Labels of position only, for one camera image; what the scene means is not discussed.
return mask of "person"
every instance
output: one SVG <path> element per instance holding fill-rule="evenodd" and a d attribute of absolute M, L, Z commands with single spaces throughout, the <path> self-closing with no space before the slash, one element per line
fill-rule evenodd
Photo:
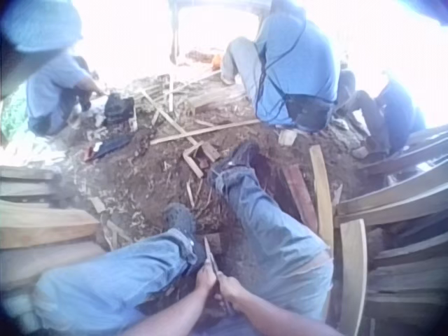
<path fill-rule="evenodd" d="M 424 130 L 425 120 L 415 107 L 406 89 L 394 78 L 375 99 L 362 90 L 356 91 L 338 111 L 340 116 L 361 110 L 370 136 L 365 145 L 352 151 L 355 158 L 363 159 L 371 153 L 383 156 L 400 151 L 409 135 Z"/>
<path fill-rule="evenodd" d="M 244 227 L 262 274 L 258 281 L 244 288 L 222 273 L 216 278 L 206 260 L 192 293 L 145 318 L 138 305 L 205 259 L 193 235 L 193 215 L 170 204 L 164 210 L 167 232 L 43 274 L 35 290 L 43 325 L 68 335 L 339 335 L 321 322 L 333 275 L 329 248 L 260 187 L 251 167 L 258 151 L 256 143 L 244 142 L 208 176 Z M 216 282 L 238 314 L 190 334 Z"/>
<path fill-rule="evenodd" d="M 103 94 L 88 72 L 85 60 L 67 50 L 60 53 L 28 79 L 29 130 L 38 136 L 56 135 L 67 126 L 78 97 L 84 106 L 89 106 L 86 95 L 89 97 L 91 92 Z"/>
<path fill-rule="evenodd" d="M 260 120 L 306 132 L 327 125 L 339 73 L 328 38 L 291 0 L 273 0 L 255 42 L 231 42 L 221 65 L 225 84 L 241 76 Z"/>

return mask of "sitting man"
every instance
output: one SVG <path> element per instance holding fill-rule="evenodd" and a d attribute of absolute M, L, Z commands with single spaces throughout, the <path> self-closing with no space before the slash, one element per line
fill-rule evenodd
<path fill-rule="evenodd" d="M 291 0 L 273 0 L 254 42 L 237 38 L 221 65 L 223 82 L 240 74 L 265 123 L 322 130 L 337 101 L 340 61 L 322 31 Z"/>
<path fill-rule="evenodd" d="M 67 51 L 62 52 L 28 79 L 29 130 L 38 136 L 56 135 L 67 126 L 78 97 L 83 110 L 90 107 L 88 97 L 91 92 L 102 94 L 85 61 Z"/>
<path fill-rule="evenodd" d="M 352 152 L 358 159 L 366 158 L 371 153 L 392 155 L 405 146 L 411 133 L 426 128 L 420 109 L 413 105 L 406 89 L 392 78 L 375 99 L 365 91 L 356 91 L 338 114 L 346 116 L 359 109 L 370 136 L 365 146 Z"/>
<path fill-rule="evenodd" d="M 210 184 L 244 227 L 262 274 L 257 283 L 243 288 L 222 273 L 216 279 L 206 261 L 192 293 L 145 318 L 138 305 L 194 272 L 205 259 L 193 236 L 193 215 L 183 205 L 171 204 L 164 211 L 170 227 L 166 233 L 46 272 L 35 292 L 43 325 L 69 335 L 191 335 L 218 280 L 221 295 L 239 314 L 202 335 L 340 335 L 319 321 L 333 275 L 328 246 L 260 187 L 251 168 L 257 154 L 255 143 L 243 143 L 209 172 Z"/>

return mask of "blue shirt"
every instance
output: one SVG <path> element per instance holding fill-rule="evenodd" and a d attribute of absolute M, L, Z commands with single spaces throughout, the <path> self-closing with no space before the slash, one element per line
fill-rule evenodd
<path fill-rule="evenodd" d="M 282 57 L 299 36 L 294 49 Z M 340 61 L 328 38 L 313 22 L 287 13 L 271 14 L 263 22 L 255 44 L 258 54 L 266 46 L 266 75 L 284 93 L 336 102 Z M 257 105 L 259 119 L 266 123 L 292 125 L 286 107 L 282 106 L 283 99 L 267 77 Z"/>
<path fill-rule="evenodd" d="M 76 104 L 73 90 L 89 73 L 67 52 L 42 66 L 28 79 L 27 114 L 30 119 L 56 114 L 65 122 Z"/>

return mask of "bright sky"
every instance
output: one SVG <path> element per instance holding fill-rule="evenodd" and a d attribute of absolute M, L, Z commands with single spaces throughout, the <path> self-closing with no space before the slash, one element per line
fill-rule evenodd
<path fill-rule="evenodd" d="M 169 70 L 167 0 L 73 0 L 83 20 L 78 50 L 114 86 Z M 375 96 L 393 74 L 425 113 L 427 126 L 448 123 L 448 29 L 407 10 L 398 0 L 297 0 L 349 54 L 357 88 Z M 222 8 L 188 9 L 180 16 L 181 51 L 224 49 L 238 35 L 255 37 L 258 21 Z"/>

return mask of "soil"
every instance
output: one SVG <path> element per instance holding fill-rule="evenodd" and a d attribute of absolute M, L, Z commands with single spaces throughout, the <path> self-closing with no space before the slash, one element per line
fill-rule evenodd
<path fill-rule="evenodd" d="M 121 92 L 125 95 L 135 92 L 136 97 L 139 130 L 128 146 L 87 163 L 84 161 L 85 152 L 92 143 L 88 140 L 88 134 L 91 137 L 97 129 L 95 119 L 84 119 L 80 129 L 75 131 L 69 129 L 60 136 L 62 143 L 70 145 L 67 160 L 58 165 L 64 179 L 67 182 L 73 182 L 78 191 L 73 203 L 76 207 L 85 209 L 99 218 L 88 200 L 89 197 L 98 197 L 106 206 L 106 213 L 101 215 L 101 222 L 105 223 L 107 219 L 111 219 L 135 242 L 165 231 L 162 210 L 170 202 L 184 203 L 192 209 L 197 219 L 199 235 L 220 233 L 223 254 L 217 256 L 217 262 L 224 273 L 237 277 L 243 284 L 256 281 L 257 267 L 250 246 L 245 244 L 241 225 L 227 204 L 217 194 L 211 192 L 205 180 L 200 181 L 194 175 L 182 158 L 182 152 L 191 147 L 191 143 L 181 139 L 149 146 L 151 139 L 178 133 L 161 116 L 153 127 L 151 125 L 153 108 L 141 96 L 137 96 L 137 88 L 158 85 L 166 89 L 166 78 L 136 80 Z M 194 116 L 184 113 L 188 97 L 220 87 L 223 87 L 223 84 L 218 76 L 214 76 L 194 83 L 182 93 L 176 94 L 174 100 L 176 115 L 173 115 L 173 118 L 185 130 L 205 127 L 198 125 L 195 119 L 219 125 L 254 118 L 253 109 L 246 99 L 230 104 L 224 103 L 218 108 L 205 111 L 201 109 L 201 112 Z M 151 93 L 153 98 L 159 95 L 160 92 L 157 90 Z M 162 102 L 162 106 L 167 111 L 165 101 Z M 299 134 L 291 147 L 278 144 L 278 129 L 261 124 L 227 129 L 195 138 L 198 141 L 208 141 L 223 157 L 244 140 L 257 141 L 262 154 L 257 166 L 261 185 L 274 196 L 286 212 L 297 216 L 294 210 L 291 210 L 291 200 L 278 193 L 281 181 L 279 168 L 282 165 L 299 163 L 311 198 L 316 201 L 309 156 L 309 147 L 314 144 L 319 144 L 322 148 L 332 196 L 341 184 L 344 185 L 342 199 L 352 198 L 382 187 L 378 181 L 371 181 L 359 174 L 357 170 L 359 163 L 351 157 L 350 150 L 360 146 L 362 137 L 350 122 L 346 125 L 348 125 L 347 130 L 341 127 L 340 122 L 331 122 L 329 127 L 318 134 L 307 136 Z M 114 134 L 129 132 L 128 125 L 120 125 L 103 130 L 97 137 L 107 139 L 113 137 Z M 194 206 L 188 198 L 187 183 L 190 184 L 192 190 Z M 171 299 L 165 301 L 177 300 L 184 292 L 178 288 L 171 290 L 165 296 Z"/>

